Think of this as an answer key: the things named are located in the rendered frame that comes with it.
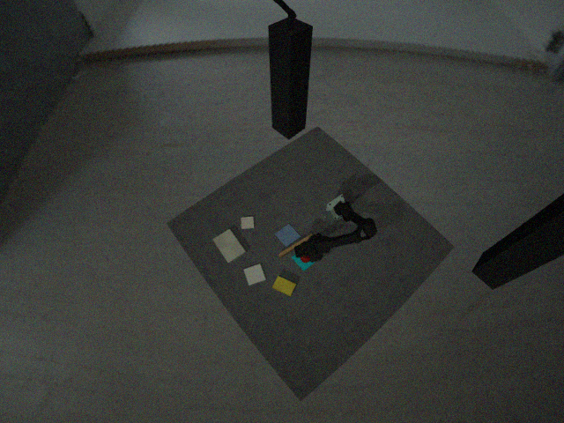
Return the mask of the yellow rectangular block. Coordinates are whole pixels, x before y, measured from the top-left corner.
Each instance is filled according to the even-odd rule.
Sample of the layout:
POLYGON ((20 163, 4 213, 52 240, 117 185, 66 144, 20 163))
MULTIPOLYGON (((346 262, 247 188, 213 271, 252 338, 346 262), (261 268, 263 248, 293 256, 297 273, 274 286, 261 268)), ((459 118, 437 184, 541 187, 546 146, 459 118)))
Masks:
POLYGON ((296 287, 296 284, 294 284, 294 283, 292 283, 292 282, 290 282, 290 281, 288 281, 284 278, 281 278, 279 276, 277 277, 275 283, 272 286, 273 289, 275 289, 275 290, 277 290, 281 293, 284 293, 284 294, 286 294, 290 297, 292 296, 295 287, 296 287))

